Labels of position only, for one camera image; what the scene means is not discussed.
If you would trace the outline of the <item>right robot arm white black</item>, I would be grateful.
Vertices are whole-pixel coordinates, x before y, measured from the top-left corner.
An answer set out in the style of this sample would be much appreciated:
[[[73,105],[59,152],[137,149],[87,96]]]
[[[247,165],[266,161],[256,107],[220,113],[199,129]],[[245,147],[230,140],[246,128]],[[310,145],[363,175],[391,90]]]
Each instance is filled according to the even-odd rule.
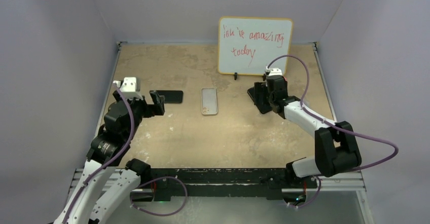
[[[263,82],[255,82],[247,93],[260,113],[272,111],[314,139],[314,156],[286,165],[284,179],[289,186],[297,187],[308,176],[331,177],[361,165],[352,126],[347,121],[336,123],[320,115],[314,117],[314,111],[298,97],[288,94],[288,83],[283,76],[269,76]]]

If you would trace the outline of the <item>black phone without case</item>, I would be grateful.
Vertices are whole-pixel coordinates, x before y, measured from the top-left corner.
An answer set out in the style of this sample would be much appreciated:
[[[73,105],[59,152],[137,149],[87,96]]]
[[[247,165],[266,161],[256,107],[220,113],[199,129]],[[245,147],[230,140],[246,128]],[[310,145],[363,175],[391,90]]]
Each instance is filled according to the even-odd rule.
[[[255,88],[254,87],[249,88],[247,90],[247,93],[261,114],[266,114],[266,113],[272,111],[272,108],[271,108],[269,103],[256,101],[256,99],[255,99]]]

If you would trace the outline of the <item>white phone case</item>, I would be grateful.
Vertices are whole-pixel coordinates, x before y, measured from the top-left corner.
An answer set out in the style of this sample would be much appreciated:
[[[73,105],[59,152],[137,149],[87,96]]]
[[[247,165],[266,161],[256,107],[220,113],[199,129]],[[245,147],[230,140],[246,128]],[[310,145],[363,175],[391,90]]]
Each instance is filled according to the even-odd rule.
[[[218,114],[218,100],[216,88],[201,89],[201,112],[204,116]]]

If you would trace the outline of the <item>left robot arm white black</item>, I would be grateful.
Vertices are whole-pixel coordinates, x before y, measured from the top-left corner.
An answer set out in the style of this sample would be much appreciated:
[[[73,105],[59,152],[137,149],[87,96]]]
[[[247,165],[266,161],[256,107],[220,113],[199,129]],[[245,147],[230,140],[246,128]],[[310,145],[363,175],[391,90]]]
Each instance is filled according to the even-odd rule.
[[[131,141],[142,119],[165,113],[164,96],[150,91],[152,103],[134,92],[126,96],[117,89],[104,115],[104,123],[90,143],[82,176],[70,199],[54,223],[88,223],[93,207],[105,183],[130,149]]]

